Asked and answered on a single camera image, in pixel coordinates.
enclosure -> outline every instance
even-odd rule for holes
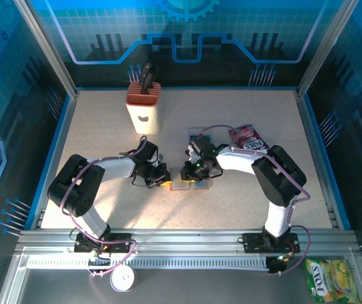
[[[162,87],[162,129],[147,136],[167,167],[203,128],[252,124],[306,175],[311,199],[292,223],[310,231],[307,256],[347,259],[362,299],[362,1],[15,0],[0,1],[0,303],[313,302],[301,266],[281,278],[236,268],[278,254],[237,241],[261,232],[268,199],[235,170],[203,190],[102,183],[94,207],[137,240],[139,282],[123,294],[89,276],[47,190],[71,155],[138,147],[125,100],[147,62]]]

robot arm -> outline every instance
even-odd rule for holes
[[[141,149],[143,144],[140,143],[137,150]],[[158,147],[147,141],[144,148],[134,156],[123,153],[114,159],[90,166],[70,192],[64,209],[75,217],[90,235],[101,239],[110,232],[110,228],[93,207],[100,184],[116,178],[140,176],[148,188],[161,186],[171,181],[167,166],[162,160]],[[91,161],[93,160],[87,160],[80,155],[72,155],[50,185],[48,198],[60,206],[72,181]]]
[[[238,170],[254,174],[269,200],[268,218],[262,229],[263,241],[271,251],[286,240],[290,232],[288,218],[292,202],[300,191],[281,173],[264,154],[274,158],[301,187],[306,176],[280,146],[256,153],[245,149],[230,149],[222,144],[215,147],[203,135],[196,137],[188,147],[190,161],[181,171],[184,181],[201,181],[219,177],[223,170]]]

black bracket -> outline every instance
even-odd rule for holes
[[[105,241],[122,241],[126,239],[131,239],[130,233],[109,233],[105,236]],[[78,233],[75,240],[74,252],[91,252],[96,248],[100,249],[101,253],[128,253],[130,251],[131,243],[122,243],[122,244],[106,244],[99,246],[95,242],[88,239],[82,233]]]
[[[243,244],[245,253],[290,253],[292,251],[290,245],[294,247],[295,253],[301,252],[299,241],[296,233],[290,233],[287,242],[283,242],[275,250],[269,249],[264,244],[264,236],[262,233],[244,233],[238,238],[238,242]]]

